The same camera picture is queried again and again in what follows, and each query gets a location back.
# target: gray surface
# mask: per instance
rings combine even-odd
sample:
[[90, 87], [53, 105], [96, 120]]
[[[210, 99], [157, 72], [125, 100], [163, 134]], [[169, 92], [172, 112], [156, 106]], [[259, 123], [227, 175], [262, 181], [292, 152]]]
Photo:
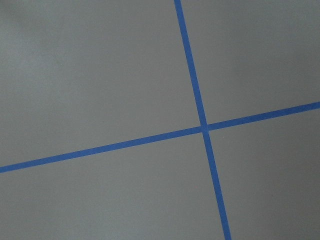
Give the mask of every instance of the gray surface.
[[320, 110], [211, 132], [234, 240], [320, 236]]
[[0, 174], [2, 239], [221, 240], [201, 134]]
[[0, 32], [0, 166], [199, 125], [172, 0], [2, 0]]
[[208, 123], [319, 101], [320, 1], [182, 6]]

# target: blue tape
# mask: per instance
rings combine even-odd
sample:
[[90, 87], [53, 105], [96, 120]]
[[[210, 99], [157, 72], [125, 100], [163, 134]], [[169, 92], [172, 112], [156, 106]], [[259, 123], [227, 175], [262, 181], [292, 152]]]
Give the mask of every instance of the blue tape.
[[193, 88], [196, 109], [198, 111], [198, 116], [200, 120], [200, 126], [201, 126], [203, 141], [205, 145], [206, 155], [209, 162], [210, 173], [211, 173], [211, 178], [213, 182], [216, 202], [218, 205], [223, 234], [224, 234], [225, 240], [231, 240], [231, 233], [230, 233], [226, 208], [223, 200], [217, 166], [215, 162], [214, 152], [213, 152], [210, 135], [209, 135], [209, 129], [208, 129], [207, 120], [206, 120], [205, 109], [204, 109], [204, 105], [201, 98], [199, 82], [198, 82], [197, 73], [196, 73], [196, 67], [195, 67], [193, 56], [192, 56], [192, 51], [191, 51], [191, 46], [189, 42], [187, 26], [185, 22], [181, 1], [174, 0], [174, 5], [176, 10], [176, 15], [178, 18], [179, 27], [180, 27], [185, 57], [186, 57], [186, 61], [189, 69], [190, 78], [191, 78], [191, 84]]
[[35, 166], [39, 166], [39, 165], [43, 165], [43, 164], [60, 162], [60, 161], [64, 161], [64, 160], [75, 159], [75, 158], [99, 154], [99, 153], [105, 153], [105, 152], [109, 152], [109, 151], [113, 151], [113, 150], [124, 149], [124, 148], [133, 147], [133, 146], [149, 144], [149, 143], [154, 143], [154, 142], [158, 142], [158, 141], [162, 141], [162, 140], [174, 139], [174, 138], [179, 138], [179, 137], [192, 135], [192, 134], [198, 134], [198, 133], [201, 133], [201, 128], [199, 126], [187, 128], [187, 129], [183, 129], [183, 130], [178, 130], [178, 131], [162, 133], [162, 134], [158, 134], [158, 135], [154, 135], [154, 136], [147, 136], [147, 137], [138, 138], [138, 139], [134, 139], [134, 140], [118, 142], [118, 143], [114, 143], [114, 144], [110, 144], [110, 145], [98, 146], [98, 147], [94, 147], [94, 148], [90, 148], [90, 149], [74, 151], [74, 152], [69, 152], [69, 153], [60, 154], [60, 155], [56, 155], [56, 156], [49, 156], [49, 157], [44, 157], [44, 158], [40, 158], [40, 159], [36, 159], [36, 160], [25, 161], [25, 162], [21, 162], [21, 163], [17, 163], [17, 164], [2, 166], [2, 167], [0, 167], [0, 173], [15, 171], [15, 170], [19, 170], [19, 169], [31, 168], [31, 167], [35, 167]]
[[290, 115], [290, 114], [297, 114], [297, 113], [302, 113], [302, 112], [311, 111], [311, 110], [315, 110], [315, 109], [320, 109], [320, 101], [313, 102], [310, 104], [300, 105], [300, 106], [289, 107], [289, 108], [285, 108], [285, 109], [281, 109], [281, 110], [265, 112], [265, 113], [261, 113], [261, 114], [257, 114], [257, 115], [245, 116], [245, 117], [240, 117], [240, 118], [236, 118], [236, 119], [232, 119], [232, 120], [212, 123], [212, 124], [208, 125], [208, 129], [210, 131], [217, 130], [217, 129], [224, 129], [224, 128], [229, 128], [232, 126], [248, 124], [248, 123], [253, 123], [253, 122], [267, 120], [267, 119], [278, 118], [278, 117], [282, 117], [282, 116], [286, 116], [286, 115]]

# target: vertical blue line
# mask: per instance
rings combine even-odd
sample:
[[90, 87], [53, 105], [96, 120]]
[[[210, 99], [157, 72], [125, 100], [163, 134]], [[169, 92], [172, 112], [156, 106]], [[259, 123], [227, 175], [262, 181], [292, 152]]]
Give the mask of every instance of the vertical blue line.
[[186, 57], [186, 61], [187, 61], [188, 69], [189, 69], [190, 78], [191, 78], [196, 109], [197, 109], [198, 115], [199, 115], [200, 127], [201, 127], [201, 131], [202, 131], [206, 155], [207, 155], [208, 162], [209, 162], [210, 173], [211, 173], [211, 178], [212, 178], [212, 182], [213, 182], [216, 202], [217, 202], [217, 206], [218, 206], [218, 210], [219, 210], [219, 214], [220, 214], [220, 220], [221, 220], [221, 224], [222, 224], [224, 239], [231, 240], [231, 233], [230, 233], [226, 208], [225, 208], [224, 199], [223, 199], [223, 195], [222, 195], [222, 191], [221, 191], [216, 161], [215, 161], [215, 157], [214, 157], [214, 151], [212, 148], [211, 139], [210, 139], [210, 135], [209, 135], [209, 129], [208, 129], [208, 124], [207, 124], [205, 109], [204, 109], [204, 105], [203, 105], [202, 98], [201, 98], [201, 92], [200, 92], [200, 88], [199, 88], [196, 67], [195, 67], [193, 56], [192, 56], [192, 51], [191, 51], [191, 47], [190, 47], [187, 26], [186, 26], [185, 17], [184, 17], [182, 5], [181, 5], [181, 0], [174, 0], [174, 5], [175, 5], [175, 10], [176, 10], [176, 15], [178, 18], [179, 27], [180, 27], [185, 57]]

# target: gray tile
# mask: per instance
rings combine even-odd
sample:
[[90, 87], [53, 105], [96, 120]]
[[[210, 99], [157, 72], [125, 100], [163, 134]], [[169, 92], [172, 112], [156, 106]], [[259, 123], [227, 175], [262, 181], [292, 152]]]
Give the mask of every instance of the gray tile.
[[231, 235], [320, 236], [320, 111], [211, 132]]
[[0, 166], [199, 125], [172, 0], [4, 0], [0, 31]]
[[320, 101], [320, 2], [182, 0], [209, 123]]
[[0, 174], [3, 239], [222, 240], [201, 134]]

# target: blue line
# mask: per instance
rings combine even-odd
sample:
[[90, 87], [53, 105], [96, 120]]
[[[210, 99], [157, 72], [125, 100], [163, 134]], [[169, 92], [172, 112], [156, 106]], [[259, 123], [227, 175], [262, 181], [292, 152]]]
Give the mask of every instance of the blue line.
[[124, 149], [124, 148], [133, 147], [133, 146], [149, 144], [149, 143], [154, 143], [162, 140], [174, 139], [174, 138], [179, 138], [179, 137], [198, 134], [198, 133], [201, 133], [201, 128], [199, 126], [178, 130], [178, 131], [162, 133], [162, 134], [153, 135], [153, 136], [147, 136], [147, 137], [138, 138], [134, 140], [118, 142], [110, 145], [98, 146], [90, 149], [64, 153], [56, 156], [44, 157], [36, 160], [20, 162], [12, 165], [7, 165], [7, 166], [1, 166], [0, 173], [31, 168], [31, 167], [35, 167], [43, 164], [60, 162], [64, 160], [75, 159], [75, 158], [99, 154], [99, 153], [105, 153], [113, 150]]
[[187, 65], [188, 65], [188, 69], [189, 69], [189, 73], [190, 73], [196, 109], [197, 109], [198, 115], [199, 115], [203, 141], [204, 141], [206, 155], [207, 155], [208, 162], [209, 162], [211, 178], [212, 178], [216, 202], [217, 202], [218, 210], [219, 210], [219, 214], [220, 214], [220, 220], [221, 220], [221, 224], [222, 224], [223, 234], [224, 234], [225, 240], [231, 240], [231, 233], [230, 233], [226, 208], [225, 208], [222, 190], [221, 190], [221, 186], [220, 186], [216, 161], [215, 161], [215, 157], [214, 157], [214, 151], [212, 148], [211, 139], [210, 139], [210, 135], [209, 135], [209, 129], [208, 129], [208, 124], [207, 124], [207, 120], [206, 120], [205, 109], [204, 109], [204, 105], [203, 105], [202, 98], [201, 98], [199, 82], [198, 82], [197, 73], [196, 73], [196, 67], [195, 67], [193, 56], [192, 56], [192, 51], [191, 51], [191, 46], [190, 46], [190, 42], [189, 42], [185, 17], [184, 17], [182, 5], [181, 5], [181, 0], [174, 0], [174, 5], [175, 5], [175, 10], [176, 10], [176, 15], [178, 18], [179, 27], [180, 27], [185, 57], [186, 57], [186, 61], [187, 61]]
[[289, 107], [281, 110], [265, 112], [257, 115], [245, 116], [245, 117], [240, 117], [232, 120], [212, 123], [208, 125], [208, 129], [210, 131], [217, 130], [217, 129], [224, 129], [232, 126], [253, 123], [253, 122], [262, 121], [266, 119], [278, 118], [286, 115], [302, 113], [302, 112], [311, 111], [315, 109], [320, 109], [320, 101], [313, 102], [310, 104], [300, 105], [300, 106]]

